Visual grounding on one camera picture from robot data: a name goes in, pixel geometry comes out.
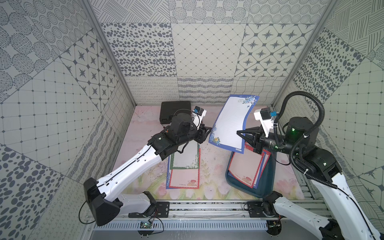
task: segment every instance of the patterned wall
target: patterned wall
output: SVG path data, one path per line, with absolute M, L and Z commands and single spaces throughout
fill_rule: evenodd
M 77 0 L 1 2 L 0 238 L 74 239 L 134 105 Z
M 271 104 L 327 3 L 91 0 L 138 104 L 220 105 L 231 93 Z
M 297 90 L 320 99 L 326 116 L 317 145 L 336 157 L 353 194 L 380 232 L 384 231 L 384 28 L 379 20 L 383 14 L 382 0 L 340 1 L 276 104 L 280 109 L 284 97 Z M 318 110 L 295 96 L 282 123 L 293 116 L 315 121 Z

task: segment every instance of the black case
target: black case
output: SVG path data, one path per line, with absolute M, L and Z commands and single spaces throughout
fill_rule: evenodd
M 161 103 L 160 109 L 160 123 L 161 124 L 170 124 L 173 114 L 179 109 L 191 109 L 190 101 L 168 101 Z M 177 113 L 187 113 L 191 114 L 191 111 L 180 110 Z

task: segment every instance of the paper sheet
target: paper sheet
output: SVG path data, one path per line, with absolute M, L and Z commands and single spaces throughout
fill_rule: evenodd
M 249 179 L 251 179 L 251 177 L 248 177 L 245 178 L 245 179 L 241 179 L 240 175 L 238 174 L 236 177 L 231 173 L 230 169 L 228 171 L 228 175 L 237 179 L 238 181 L 240 181 L 241 183 L 247 185 L 248 187 L 252 187 L 252 188 L 257 188 L 258 187 L 258 183 L 259 183 L 259 180 L 260 180 L 260 177 L 264 171 L 264 168 L 266 166 L 266 163 L 268 162 L 268 159 L 269 157 L 271 156 L 271 153 L 265 149 L 263 149 L 263 152 L 262 154 L 256 154 L 253 152 L 253 149 L 252 147 L 250 147 L 249 145 L 245 145 L 245 150 L 244 150 L 244 154 L 243 155 L 240 155 L 240 154 L 236 154 L 234 153 L 233 154 L 233 158 L 231 159 L 231 163 L 232 161 L 234 161 L 235 165 L 236 165 L 236 162 L 238 163 L 238 160 L 240 159 L 240 161 L 244 161 L 244 160 L 249 160 L 249 159 L 253 159 L 253 160 L 257 160 L 257 162 L 254 164 L 259 164 L 257 170 L 256 170 L 256 173 L 255 173 L 255 180 L 253 182 L 252 185 L 249 184 Z
M 259 97 L 254 95 L 231 94 L 213 125 L 209 143 L 244 153 L 245 141 L 237 135 L 237 131 L 245 130 L 247 117 L 258 99 Z
M 198 189 L 200 184 L 200 169 L 171 169 L 170 159 L 171 157 L 169 156 L 166 189 L 174 189 L 174 188 Z
M 262 164 L 262 156 L 254 153 L 251 147 L 245 146 L 244 154 L 233 154 L 229 171 L 241 183 L 253 187 L 257 172 Z
M 199 168 L 199 144 L 196 141 L 188 142 L 181 154 L 175 152 L 170 156 L 170 169 L 198 169 Z
M 171 188 L 199 188 L 199 169 L 173 169 L 169 179 Z

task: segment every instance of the table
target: table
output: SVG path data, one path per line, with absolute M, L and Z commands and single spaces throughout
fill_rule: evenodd
M 215 122 L 221 106 L 203 106 L 207 115 L 203 119 L 206 126 Z M 253 111 L 263 107 L 254 107 Z M 163 130 L 159 122 L 160 106 L 136 106 L 120 152 L 114 165 L 114 170 L 133 157 L 154 134 Z M 247 119 L 246 127 L 259 126 L 253 114 Z M 166 189 L 167 160 L 150 168 L 123 193 L 139 194 L 149 191 L 157 200 L 252 200 L 256 199 L 240 190 L 229 186 L 225 179 L 231 152 L 218 148 L 208 141 L 200 144 L 200 187 L 199 189 Z M 278 160 L 288 163 L 285 154 L 278 153 Z M 280 192 L 290 200 L 303 200 L 304 195 L 293 172 L 292 166 L 276 164 L 273 190 Z

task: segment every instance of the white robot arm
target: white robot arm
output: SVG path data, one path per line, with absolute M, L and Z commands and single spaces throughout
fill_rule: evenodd
M 86 203 L 98 226 L 107 224 L 119 214 L 137 212 L 148 217 L 153 214 L 156 201 L 149 192 L 138 195 L 121 192 L 146 170 L 172 153 L 183 153 L 189 141 L 203 143 L 211 131 L 210 127 L 202 123 L 206 113 L 200 107 L 195 107 L 191 114 L 175 113 L 171 125 L 155 134 L 135 156 L 106 176 L 85 181 Z M 178 150 L 179 146 L 183 146 L 181 151 Z
M 295 95 L 302 95 L 314 101 L 319 108 L 319 118 L 312 123 L 308 118 L 293 117 L 284 125 L 287 126 L 285 136 L 281 136 L 277 134 L 278 120 L 283 115 L 288 100 Z M 284 99 L 279 114 L 271 112 L 269 108 L 257 110 L 255 118 L 261 121 L 261 126 L 240 130 L 238 135 L 259 154 L 263 147 L 288 154 L 292 166 L 303 173 L 321 192 L 336 219 L 318 216 L 295 205 L 277 192 L 264 198 L 263 212 L 269 216 L 285 216 L 313 233 L 318 239 L 379 240 L 381 234 L 357 203 L 335 157 L 329 151 L 315 146 L 318 127 L 324 116 L 324 107 L 316 97 L 296 91 Z M 268 137 L 266 133 L 269 133 L 271 128 L 273 134 Z

